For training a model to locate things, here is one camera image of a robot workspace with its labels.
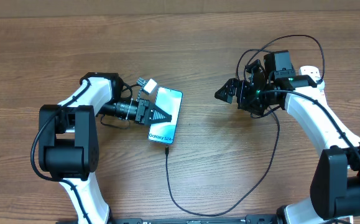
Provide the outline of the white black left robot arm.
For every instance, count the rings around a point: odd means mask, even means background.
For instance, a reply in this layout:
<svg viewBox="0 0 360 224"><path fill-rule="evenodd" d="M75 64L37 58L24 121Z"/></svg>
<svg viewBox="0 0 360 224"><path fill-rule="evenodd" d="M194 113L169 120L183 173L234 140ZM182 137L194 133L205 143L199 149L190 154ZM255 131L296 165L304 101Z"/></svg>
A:
<svg viewBox="0 0 360 224"><path fill-rule="evenodd" d="M97 115L145 126L172 120L171 114L149 100L121 96L131 89L118 73L88 72L66 100L40 108L30 163L41 179L64 187L78 215L76 223L114 221L95 173L99 161Z"/></svg>

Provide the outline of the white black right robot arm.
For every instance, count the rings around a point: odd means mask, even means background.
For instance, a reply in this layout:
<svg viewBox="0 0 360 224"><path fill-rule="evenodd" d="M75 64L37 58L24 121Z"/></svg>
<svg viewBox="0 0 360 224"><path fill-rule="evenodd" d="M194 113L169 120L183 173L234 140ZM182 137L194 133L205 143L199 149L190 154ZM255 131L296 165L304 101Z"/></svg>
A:
<svg viewBox="0 0 360 224"><path fill-rule="evenodd" d="M267 116L285 110L299 123L320 159L301 202L277 210L272 223L341 223L360 216L360 137L327 104L323 77L316 67L295 70L288 51L269 52L245 67L250 76L230 78L215 98L240 110Z"/></svg>

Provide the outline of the blue Galaxy smartphone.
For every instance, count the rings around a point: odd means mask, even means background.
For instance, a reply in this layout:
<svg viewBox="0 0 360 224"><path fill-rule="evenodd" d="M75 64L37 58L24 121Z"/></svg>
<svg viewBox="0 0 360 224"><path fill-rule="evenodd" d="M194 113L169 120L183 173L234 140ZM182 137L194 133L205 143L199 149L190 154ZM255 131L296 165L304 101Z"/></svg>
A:
<svg viewBox="0 0 360 224"><path fill-rule="evenodd" d="M164 112L171 115L172 119L170 122L152 124L148 134L150 141L164 144L172 144L174 142L182 98L183 93L181 91L159 87L155 104Z"/></svg>

